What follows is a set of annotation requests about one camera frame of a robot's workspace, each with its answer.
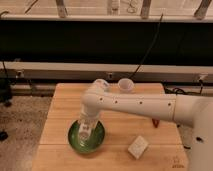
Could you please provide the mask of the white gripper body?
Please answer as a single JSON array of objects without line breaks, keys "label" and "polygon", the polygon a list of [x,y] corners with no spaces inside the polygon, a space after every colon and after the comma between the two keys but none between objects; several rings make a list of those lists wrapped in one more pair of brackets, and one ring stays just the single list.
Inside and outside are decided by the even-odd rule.
[{"label": "white gripper body", "polygon": [[84,111],[80,112],[79,123],[84,121],[89,122],[93,125],[93,129],[94,129],[98,123],[98,120],[99,120],[98,115],[89,115],[88,113]]}]

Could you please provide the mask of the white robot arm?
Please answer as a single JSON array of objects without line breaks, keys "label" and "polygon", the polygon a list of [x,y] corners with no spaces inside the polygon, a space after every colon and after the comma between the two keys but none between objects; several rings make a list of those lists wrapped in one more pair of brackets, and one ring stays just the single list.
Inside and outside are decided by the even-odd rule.
[{"label": "white robot arm", "polygon": [[124,94],[96,79],[82,96],[80,124],[96,126],[102,110],[174,122],[193,129],[188,171],[213,171],[213,97],[183,94]]}]

